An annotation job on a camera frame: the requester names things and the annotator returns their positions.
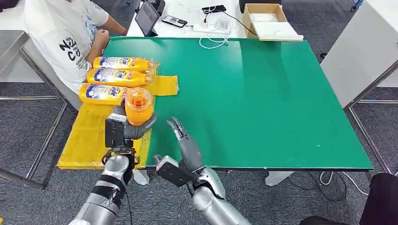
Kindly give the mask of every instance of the white t-shirt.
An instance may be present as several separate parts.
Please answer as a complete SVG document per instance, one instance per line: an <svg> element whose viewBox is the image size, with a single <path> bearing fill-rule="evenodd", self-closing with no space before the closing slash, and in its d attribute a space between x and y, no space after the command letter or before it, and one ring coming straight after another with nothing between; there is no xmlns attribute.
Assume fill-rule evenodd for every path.
<svg viewBox="0 0 398 225"><path fill-rule="evenodd" d="M96 26L108 13L90 0L28 0L26 32L66 86L78 93L91 64L85 60Z"/></svg>

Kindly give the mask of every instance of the green tabletop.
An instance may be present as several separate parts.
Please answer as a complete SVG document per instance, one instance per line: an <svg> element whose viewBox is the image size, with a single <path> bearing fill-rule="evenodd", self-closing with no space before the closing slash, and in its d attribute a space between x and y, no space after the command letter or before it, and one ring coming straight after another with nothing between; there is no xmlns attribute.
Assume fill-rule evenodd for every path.
<svg viewBox="0 0 398 225"><path fill-rule="evenodd" d="M229 39L208 50L197 38L116 37L105 56L154 59L160 75L178 75L179 93L156 98L147 166L156 153L181 159L166 124L175 116L206 166L372 169L307 41Z"/></svg>

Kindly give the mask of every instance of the metal table leg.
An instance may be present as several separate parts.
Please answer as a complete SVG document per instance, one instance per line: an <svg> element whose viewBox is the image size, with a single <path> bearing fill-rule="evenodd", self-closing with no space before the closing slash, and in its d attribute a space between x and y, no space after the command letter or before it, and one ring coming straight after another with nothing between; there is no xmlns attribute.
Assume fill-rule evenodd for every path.
<svg viewBox="0 0 398 225"><path fill-rule="evenodd" d="M0 100L58 100L58 96L23 96L23 97L0 97Z"/></svg>
<svg viewBox="0 0 398 225"><path fill-rule="evenodd" d="M18 182L20 184L24 184L24 185L30 186L30 187L35 188L35 189L43 189L43 187L44 187L42 184L34 182L34 181L30 180L30 179L26 179L24 177L21 177L20 175L17 175L15 173L12 173L12 172L7 171L7 170L3 170L1 168L0 168L0 176L4 177L4 178L7 178L9 180L16 181L16 182Z"/></svg>
<svg viewBox="0 0 398 225"><path fill-rule="evenodd" d="M372 139L370 138L369 134L367 133L365 127L362 125L359 117L355 113L353 106L356 103L362 104L398 104L398 100L362 100L362 98L375 89L381 82L383 82L388 76L390 76L394 71L398 68L398 60L395 61L389 68L387 68L377 79L375 79L369 86L367 86L357 97L351 101L345 109L350 111L351 115L354 117L355 122L361 129L362 134L365 137L367 144L372 149L374 155L376 156L377 160L379 161L380 165L382 166L383 170L386 173L390 173L391 171L388 168L387 164L385 163L383 157L381 156L379 150L376 148L375 144L373 143Z"/></svg>
<svg viewBox="0 0 398 225"><path fill-rule="evenodd" d="M26 51L21 48L19 50L19 55L29 64L29 66L37 73L37 75L50 86L51 90L64 102L68 105L71 110L74 110L72 104L61 94L58 88L50 81L50 79L44 74L44 72L36 65L36 63L30 58L30 56L26 53Z"/></svg>
<svg viewBox="0 0 398 225"><path fill-rule="evenodd" d="M370 138L369 134L367 133L365 127L362 125L362 123L361 123L360 119L358 118L358 115L355 113L354 109L352 107L349 107L348 110L350 111L351 115L354 117L354 120L357 123L358 127L361 129L361 132L364 135L367 144L372 149L373 154L376 156L376 158L379 161L380 165L382 166L383 170L386 173L390 173L391 174L390 169L388 168L388 166L385 163L383 157L381 156L379 150L377 149L377 147L373 143L372 139Z"/></svg>
<svg viewBox="0 0 398 225"><path fill-rule="evenodd" d="M54 132L57 129L57 127L58 127L58 125L59 125L59 123L61 121L63 113L65 112L66 106L67 106L66 103L64 103L62 108L61 108L61 110L60 110L60 112L57 115L57 118L55 119L53 125L51 126L50 132L48 132L47 137L46 137L43 145L41 146L38 155L35 158L35 161L33 161L33 164L32 164L32 166L31 166L31 168L30 168L30 170L28 172L28 175L26 175L27 179L32 179L32 176L35 173L35 171L37 169L37 166L39 165L39 163L40 163L40 161L41 161L41 159L42 159L42 157L44 155L44 152L46 151L47 146L50 143L50 140L53 137Z"/></svg>

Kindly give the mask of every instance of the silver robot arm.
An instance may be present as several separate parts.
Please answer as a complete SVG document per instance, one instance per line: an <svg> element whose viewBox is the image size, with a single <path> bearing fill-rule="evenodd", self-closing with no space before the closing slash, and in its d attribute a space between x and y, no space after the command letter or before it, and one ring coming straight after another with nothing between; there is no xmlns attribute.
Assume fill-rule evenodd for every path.
<svg viewBox="0 0 398 225"><path fill-rule="evenodd" d="M199 180L205 180L210 187L198 187L192 196L193 206L199 210L211 225L250 225L251 223L227 200L225 189L216 172L204 168Z"/></svg>
<svg viewBox="0 0 398 225"><path fill-rule="evenodd" d="M122 106L105 120L105 146L111 149L102 159L104 171L69 225L112 225L116 220L136 164L132 139L141 138L157 119L154 113L143 125L132 126Z"/></svg>
<svg viewBox="0 0 398 225"><path fill-rule="evenodd" d="M168 121L182 153L178 163L169 156L155 155L156 173L178 187L186 185L193 206L210 225L250 225L251 223L225 198L225 189L217 173L203 166L201 154L194 139L174 117Z"/></svg>
<svg viewBox="0 0 398 225"><path fill-rule="evenodd" d="M132 176L128 156L111 156L86 202L69 225L112 225Z"/></svg>

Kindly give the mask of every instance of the bottle label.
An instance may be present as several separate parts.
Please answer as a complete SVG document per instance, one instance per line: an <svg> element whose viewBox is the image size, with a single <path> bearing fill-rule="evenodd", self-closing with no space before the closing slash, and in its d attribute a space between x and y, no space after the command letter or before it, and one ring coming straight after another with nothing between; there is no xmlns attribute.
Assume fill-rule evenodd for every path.
<svg viewBox="0 0 398 225"><path fill-rule="evenodd" d="M109 98L124 98L126 96L127 88L90 84L86 91L87 98L93 99L109 99Z"/></svg>
<svg viewBox="0 0 398 225"><path fill-rule="evenodd" d="M99 62L101 68L132 68L137 58L102 57Z"/></svg>
<svg viewBox="0 0 398 225"><path fill-rule="evenodd" d="M94 80L99 82L116 82L131 79L131 71L98 69L94 74Z"/></svg>

